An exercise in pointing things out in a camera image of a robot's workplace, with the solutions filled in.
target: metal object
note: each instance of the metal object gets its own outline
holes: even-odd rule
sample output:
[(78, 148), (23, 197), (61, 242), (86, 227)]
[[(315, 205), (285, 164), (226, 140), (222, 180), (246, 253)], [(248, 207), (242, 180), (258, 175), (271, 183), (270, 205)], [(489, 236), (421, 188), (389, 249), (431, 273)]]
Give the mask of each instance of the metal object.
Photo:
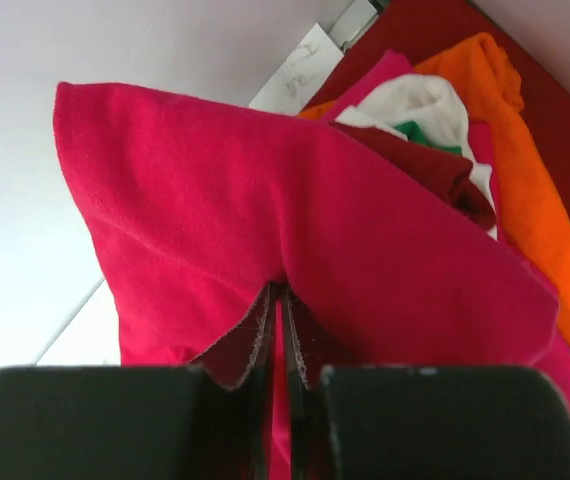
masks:
[(360, 366), (272, 284), (193, 365), (0, 370), (0, 479), (267, 479), (277, 302), (292, 478), (570, 479), (537, 372)]

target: green fabric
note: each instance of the green fabric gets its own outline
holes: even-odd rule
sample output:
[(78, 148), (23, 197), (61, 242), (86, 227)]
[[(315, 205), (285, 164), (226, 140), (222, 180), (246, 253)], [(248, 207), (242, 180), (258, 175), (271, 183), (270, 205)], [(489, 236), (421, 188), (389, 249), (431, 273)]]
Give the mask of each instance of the green fabric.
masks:
[(421, 130), (421, 127), (418, 124), (410, 120), (409, 122), (401, 123), (400, 125), (396, 125), (394, 127), (401, 133), (407, 135), (407, 139), (412, 143), (418, 143), (420, 145), (425, 145), (426, 147), (437, 148), (444, 152), (453, 153), (454, 155), (463, 155), (463, 150), (461, 147), (444, 147), (443, 145), (438, 145), (434, 142), (431, 142)]

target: dark red cloth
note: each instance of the dark red cloth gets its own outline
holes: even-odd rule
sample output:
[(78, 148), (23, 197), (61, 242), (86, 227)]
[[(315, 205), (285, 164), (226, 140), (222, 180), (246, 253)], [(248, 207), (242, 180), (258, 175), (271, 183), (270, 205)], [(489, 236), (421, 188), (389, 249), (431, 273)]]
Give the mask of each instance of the dark red cloth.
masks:
[(391, 48), (417, 64), (488, 32), (522, 78), (523, 119), (570, 218), (570, 94), (514, 40), (466, 0), (394, 0), (345, 55), (310, 106), (337, 99)]
[(445, 152), (442, 156), (402, 156), (398, 155), (397, 140), (387, 132), (377, 128), (357, 128), (337, 122), (332, 122), (330, 125), (392, 162), (402, 172), (483, 230), (489, 230), (496, 225), (492, 206), (469, 179), (472, 162), (467, 158)]
[[(527, 365), (550, 345), (557, 303), (509, 251), (326, 124), (61, 84), (54, 132), (124, 365), (191, 359), (270, 280), (363, 362)], [(393, 141), (398, 156), (446, 155)], [(286, 478), (276, 405), (273, 478)]]

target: magenta fabric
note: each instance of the magenta fabric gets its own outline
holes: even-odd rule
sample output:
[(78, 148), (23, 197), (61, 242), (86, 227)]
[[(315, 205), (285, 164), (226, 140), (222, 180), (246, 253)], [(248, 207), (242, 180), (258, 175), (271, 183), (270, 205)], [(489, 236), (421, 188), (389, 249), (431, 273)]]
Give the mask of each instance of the magenta fabric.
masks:
[[(271, 280), (366, 363), (531, 365), (549, 347), (557, 303), (518, 259), (325, 123), (63, 83), (54, 133), (124, 365), (190, 360)], [(275, 428), (287, 457), (286, 422)]]
[(332, 108), (323, 115), (323, 121), (331, 122), (347, 107), (361, 103), (381, 83), (406, 73), (414, 73), (414, 69), (407, 58), (400, 53), (386, 50), (376, 65), (338, 98)]
[[(476, 160), (481, 163), (494, 165), (494, 154), (492, 151), (492, 139), (490, 126), (484, 122), (472, 122), (469, 130), (469, 143)], [(525, 256), (518, 248), (510, 242), (509, 236), (502, 229), (500, 224), (500, 192), (498, 185), (498, 175), (492, 175), (490, 179), (490, 190), (496, 206), (496, 224), (498, 226), (498, 242), (509, 248), (517, 257), (521, 259), (523, 268), (530, 272), (541, 285), (556, 295), (556, 287), (552, 282)], [(560, 388), (570, 405), (570, 347), (565, 339), (556, 333), (549, 351), (547, 351), (534, 366), (546, 373), (554, 383)]]

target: clothing pile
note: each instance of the clothing pile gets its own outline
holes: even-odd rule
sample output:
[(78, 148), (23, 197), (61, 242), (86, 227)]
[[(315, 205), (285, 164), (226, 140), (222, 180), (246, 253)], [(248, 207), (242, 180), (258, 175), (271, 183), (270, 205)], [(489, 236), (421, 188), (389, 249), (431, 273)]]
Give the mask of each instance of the clothing pile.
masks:
[(54, 129), (124, 365), (188, 362), (287, 282), (360, 363), (529, 365), (570, 407), (570, 96), (464, 0), (392, 2), (297, 118), (61, 84)]

